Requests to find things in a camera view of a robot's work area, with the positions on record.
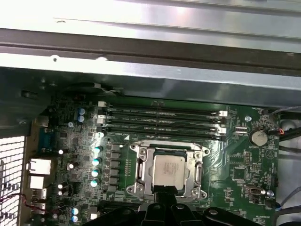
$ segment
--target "motherboard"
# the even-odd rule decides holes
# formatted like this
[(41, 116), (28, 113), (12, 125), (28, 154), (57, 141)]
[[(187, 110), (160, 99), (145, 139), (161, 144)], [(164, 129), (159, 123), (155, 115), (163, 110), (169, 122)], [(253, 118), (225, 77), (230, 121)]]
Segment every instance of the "motherboard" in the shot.
[(51, 161), (44, 183), (32, 183), (32, 202), (45, 209), (33, 211), (35, 222), (81, 225), (138, 210), (158, 185), (175, 186), (178, 202), (197, 211), (219, 207), (269, 225), (279, 137), (267, 109), (116, 95), (52, 103), (32, 160)]

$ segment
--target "green circuit board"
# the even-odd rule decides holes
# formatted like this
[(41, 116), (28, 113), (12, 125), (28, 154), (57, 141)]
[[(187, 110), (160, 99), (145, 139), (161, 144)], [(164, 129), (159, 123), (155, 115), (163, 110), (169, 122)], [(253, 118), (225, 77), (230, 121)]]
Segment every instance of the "green circuit board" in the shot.
[[(201, 188), (207, 196), (189, 204), (200, 209), (220, 207), (258, 224), (269, 225), (274, 210), (267, 207), (265, 201), (276, 196), (279, 137), (266, 132), (273, 129), (267, 110), (118, 96), (59, 97), (53, 101), (52, 108), (55, 114), (50, 117), (48, 129), (41, 130), (38, 152), (41, 149), (69, 150), (58, 159), (56, 183), (68, 181), (72, 194), (56, 196), (54, 184), (50, 205), (67, 200), (70, 207), (82, 206), (76, 224), (89, 221), (90, 206), (98, 205), (101, 200), (152, 202), (126, 192), (136, 180), (137, 154), (130, 146), (150, 139), (195, 143), (210, 150), (203, 158), (201, 171)], [(79, 109), (85, 109), (81, 122)], [(93, 153), (99, 146), (101, 151)], [(112, 150), (118, 154), (115, 160), (118, 171), (114, 172), (115, 179), (110, 184)], [(97, 177), (98, 185), (92, 187), (90, 182), (95, 179), (91, 176), (95, 169), (92, 160), (96, 158), (101, 159), (97, 166), (101, 173)], [(71, 161), (78, 162), (78, 167), (66, 170)], [(262, 194), (251, 195), (248, 185), (261, 188)], [(52, 221), (57, 225), (72, 224), (71, 216), (71, 210), (67, 209)]]

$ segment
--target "ram slot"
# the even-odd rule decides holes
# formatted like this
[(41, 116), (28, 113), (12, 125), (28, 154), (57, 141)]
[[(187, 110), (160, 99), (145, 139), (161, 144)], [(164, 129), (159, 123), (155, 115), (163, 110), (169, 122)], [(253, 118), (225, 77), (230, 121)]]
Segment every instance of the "ram slot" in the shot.
[(144, 135), (144, 136), (152, 136), (153, 138), (186, 138), (186, 139), (204, 139), (204, 140), (219, 140), (224, 141), (225, 137), (220, 137), (212, 134), (173, 134), (162, 131), (141, 131), (136, 129), (126, 129), (126, 128), (103, 128), (103, 132), (107, 133), (122, 133), (122, 134), (135, 134), (135, 135)]
[(211, 127), (211, 126), (201, 126), (201, 125), (194, 125), (194, 126), (189, 126), (189, 125), (182, 125), (182, 126), (178, 126), (178, 125), (171, 125), (171, 124), (155, 124), (155, 123), (137, 123), (137, 122), (131, 122), (131, 121), (122, 121), (122, 122), (111, 122), (110, 125), (114, 126), (114, 127), (131, 127), (131, 126), (135, 126), (135, 127), (144, 127), (144, 128), (148, 128), (150, 130), (168, 130), (168, 131), (174, 131), (174, 132), (178, 132), (178, 131), (186, 131), (187, 132), (214, 132), (214, 133), (221, 133), (222, 129), (224, 128), (217, 128), (217, 127)]
[(145, 106), (127, 106), (127, 105), (114, 105), (109, 108), (108, 111), (113, 113), (130, 113), (136, 115), (163, 115), (163, 116), (173, 116), (173, 117), (183, 117), (183, 116), (227, 116), (227, 111), (197, 111), (197, 110), (187, 110), (187, 109), (172, 109), (172, 108), (155, 108), (155, 107), (145, 107)]
[(198, 119), (191, 119), (191, 118), (179, 118), (179, 117), (165, 117), (165, 116), (155, 116), (150, 115), (147, 117), (133, 117), (130, 114), (113, 114), (108, 117), (109, 121), (112, 123), (117, 121), (130, 121), (130, 122), (137, 122), (137, 123), (155, 123), (155, 124), (173, 124), (173, 125), (192, 125), (192, 126), (199, 126), (199, 125), (225, 125), (226, 124), (226, 118), (222, 117), (221, 119), (204, 119), (204, 118), (198, 118)]

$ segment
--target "wire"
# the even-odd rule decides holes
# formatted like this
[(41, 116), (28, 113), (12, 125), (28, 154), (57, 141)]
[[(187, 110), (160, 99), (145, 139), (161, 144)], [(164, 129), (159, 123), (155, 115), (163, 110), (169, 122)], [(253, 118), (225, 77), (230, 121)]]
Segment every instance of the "wire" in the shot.
[(280, 135), (284, 135), (284, 130), (283, 129), (279, 129)]
[(296, 110), (296, 109), (299, 109), (301, 108), (301, 106), (291, 106), (291, 107), (284, 107), (284, 108), (279, 108), (275, 111), (273, 111), (271, 114), (269, 114), (269, 120), (271, 121), (271, 123), (273, 123), (273, 125), (280, 131), (281, 128), (279, 127), (279, 125), (277, 124), (276, 122), (276, 119), (275, 119), (275, 114), (277, 113), (280, 113), (280, 112), (285, 112), (285, 111), (290, 111), (290, 110)]
[(301, 136), (301, 127), (298, 127), (295, 129), (290, 129), (285, 131), (285, 134), (280, 136), (279, 141), (290, 140), (300, 136)]
[[(19, 195), (19, 196), (21, 197), (22, 203), (23, 203), (26, 207), (30, 208), (31, 210), (40, 210), (40, 211), (43, 211), (43, 212), (45, 212), (45, 213), (48, 213), (45, 209), (42, 209), (42, 208), (40, 208), (40, 207), (36, 207), (36, 206), (27, 204), (27, 198), (26, 198), (26, 195), (23, 194), (23, 193), (14, 193), (14, 194), (8, 195), (7, 197), (0, 198), (0, 204), (1, 204), (2, 202), (4, 202), (5, 200), (11, 199), (12, 197), (15, 197), (15, 196), (17, 196), (17, 195)], [(51, 213), (57, 213), (58, 210), (60, 210), (60, 208), (62, 208), (62, 207), (59, 207), (58, 209), (55, 209), (55, 210), (51, 211)]]
[(295, 194), (297, 194), (299, 191), (301, 191), (301, 186), (297, 187), (295, 190), (293, 190), (283, 201), (280, 203), (280, 206), (283, 207), (286, 202), (292, 198)]
[(299, 148), (293, 148), (293, 147), (284, 147), (284, 146), (279, 146), (279, 150), (284, 151), (284, 152), (291, 152), (291, 153), (301, 153), (301, 149)]
[(292, 214), (292, 213), (301, 213), (301, 206), (293, 206), (293, 207), (276, 211), (272, 217), (272, 226), (277, 225), (278, 217), (286, 214)]

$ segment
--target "integrated circuit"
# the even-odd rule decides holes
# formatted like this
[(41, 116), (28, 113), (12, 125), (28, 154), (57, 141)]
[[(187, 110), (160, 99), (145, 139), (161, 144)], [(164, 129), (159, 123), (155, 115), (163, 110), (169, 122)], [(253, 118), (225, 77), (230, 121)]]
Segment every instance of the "integrated circuit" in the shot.
[(245, 168), (234, 168), (233, 169), (233, 180), (244, 180), (245, 179)]

